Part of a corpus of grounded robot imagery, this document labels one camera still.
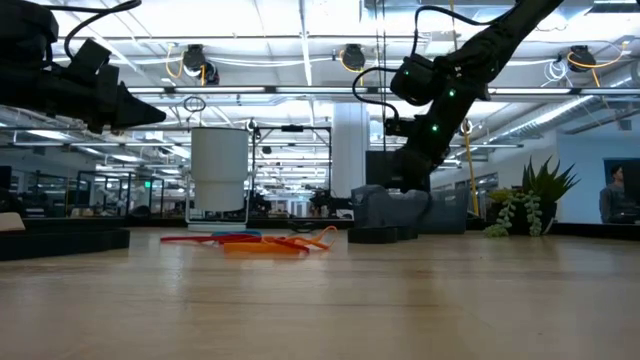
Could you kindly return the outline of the white tumbler cup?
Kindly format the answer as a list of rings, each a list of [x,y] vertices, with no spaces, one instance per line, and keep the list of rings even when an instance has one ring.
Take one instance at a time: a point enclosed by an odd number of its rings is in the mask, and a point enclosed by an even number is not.
[[[191,131],[191,177],[195,208],[211,212],[240,210],[248,178],[246,130],[197,127]]]

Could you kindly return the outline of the orange rubber band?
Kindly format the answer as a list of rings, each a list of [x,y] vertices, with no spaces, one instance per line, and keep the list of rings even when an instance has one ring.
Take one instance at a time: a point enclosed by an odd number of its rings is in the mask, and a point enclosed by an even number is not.
[[[287,248],[295,249],[298,251],[308,252],[308,245],[315,246],[321,250],[329,250],[334,244],[333,241],[330,243],[324,243],[322,239],[329,232],[337,232],[338,229],[335,226],[328,226],[323,229],[319,235],[314,237],[303,237],[301,235],[295,236],[286,236],[286,237],[276,237],[276,236],[263,236],[262,242],[269,244],[281,245]]]
[[[277,243],[224,243],[225,253],[249,253],[249,254],[287,254],[298,255],[301,250],[291,246]]]

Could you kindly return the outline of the potted succulent plant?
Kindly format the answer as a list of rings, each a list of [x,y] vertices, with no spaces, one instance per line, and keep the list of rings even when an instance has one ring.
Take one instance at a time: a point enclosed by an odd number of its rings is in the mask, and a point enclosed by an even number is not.
[[[529,161],[523,167],[519,186],[499,189],[489,195],[498,212],[494,223],[484,229],[487,237],[540,237],[549,231],[558,201],[579,182],[572,173],[574,165],[561,172],[560,162],[554,169],[549,167],[551,159],[549,157],[538,170]]]

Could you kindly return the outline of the person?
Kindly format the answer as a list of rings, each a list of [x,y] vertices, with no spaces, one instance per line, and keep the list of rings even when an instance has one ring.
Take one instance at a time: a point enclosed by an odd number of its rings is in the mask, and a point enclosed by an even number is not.
[[[610,169],[612,182],[600,191],[599,210],[603,224],[634,224],[640,221],[640,206],[625,192],[623,166]]]

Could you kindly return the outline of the clear acrylic cup stand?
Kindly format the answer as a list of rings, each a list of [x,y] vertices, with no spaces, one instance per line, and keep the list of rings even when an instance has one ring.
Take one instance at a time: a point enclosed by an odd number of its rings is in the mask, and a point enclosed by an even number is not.
[[[245,220],[243,222],[229,222],[229,221],[205,221],[205,220],[192,220],[191,219],[191,184],[192,176],[191,172],[187,170],[185,173],[186,190],[185,190],[185,222],[187,228],[191,232],[199,233],[214,233],[214,232],[242,232],[247,229],[249,221],[249,205],[250,199],[245,201]]]

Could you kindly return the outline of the black metal frame rig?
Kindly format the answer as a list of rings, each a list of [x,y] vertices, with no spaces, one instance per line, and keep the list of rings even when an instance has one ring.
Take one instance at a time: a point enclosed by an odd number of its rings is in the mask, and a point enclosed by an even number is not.
[[[329,127],[255,126],[249,135],[249,190],[272,203],[272,212],[318,217],[311,199],[332,187],[333,137]]]

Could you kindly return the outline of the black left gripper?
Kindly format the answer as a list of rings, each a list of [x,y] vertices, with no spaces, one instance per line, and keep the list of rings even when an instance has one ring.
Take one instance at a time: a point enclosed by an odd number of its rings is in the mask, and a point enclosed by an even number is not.
[[[163,122],[166,113],[134,97],[119,69],[103,65],[82,78],[71,68],[51,70],[25,64],[0,62],[0,105],[42,112],[49,117],[65,116],[84,121],[90,131]]]

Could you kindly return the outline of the clear grey plastic bin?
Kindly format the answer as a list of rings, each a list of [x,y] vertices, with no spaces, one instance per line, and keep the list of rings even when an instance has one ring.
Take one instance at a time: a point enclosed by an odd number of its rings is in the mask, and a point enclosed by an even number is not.
[[[354,225],[359,228],[411,227],[419,234],[463,234],[467,190],[390,193],[378,185],[351,191]]]

